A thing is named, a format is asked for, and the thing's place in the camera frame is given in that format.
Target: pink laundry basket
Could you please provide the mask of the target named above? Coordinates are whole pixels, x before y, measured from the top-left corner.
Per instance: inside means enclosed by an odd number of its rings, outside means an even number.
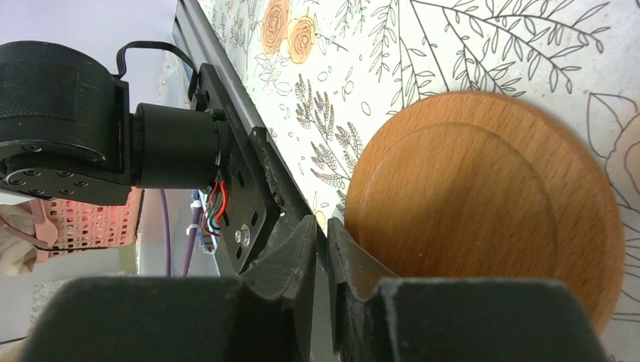
[[[35,236],[45,241],[50,249],[59,249],[38,250],[37,261],[46,262],[54,256],[81,251],[73,249],[120,247],[132,243],[136,237],[141,198],[142,190],[132,188],[124,206],[97,206],[60,198],[32,201]],[[40,203],[39,207],[34,207],[34,202]]]

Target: round wooden board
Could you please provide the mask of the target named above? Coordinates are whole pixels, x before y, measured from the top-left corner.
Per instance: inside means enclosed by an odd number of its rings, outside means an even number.
[[[346,199],[354,239],[403,277],[564,281],[601,333],[623,278],[605,175],[557,121],[511,97],[455,92],[391,118]]]

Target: orange rose print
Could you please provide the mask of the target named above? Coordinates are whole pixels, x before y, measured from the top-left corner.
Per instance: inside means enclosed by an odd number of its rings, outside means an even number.
[[[315,24],[307,16],[294,19],[288,29],[289,54],[291,62],[302,64],[309,57],[315,44]]]
[[[265,54],[274,54],[285,37],[289,21],[289,0],[271,0],[263,16],[262,49]]]

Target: white tablecloth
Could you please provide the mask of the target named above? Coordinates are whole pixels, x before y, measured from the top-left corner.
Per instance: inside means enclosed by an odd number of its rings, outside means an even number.
[[[640,360],[640,20],[634,0],[200,0],[318,221],[389,117],[463,89],[520,97],[601,162],[627,236],[603,335]]]

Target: white cable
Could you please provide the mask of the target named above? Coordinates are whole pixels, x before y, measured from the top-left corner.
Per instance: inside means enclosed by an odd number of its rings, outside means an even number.
[[[199,229],[200,225],[198,224],[191,224],[189,226],[186,227],[186,235],[189,236],[189,233],[191,232],[191,229]]]

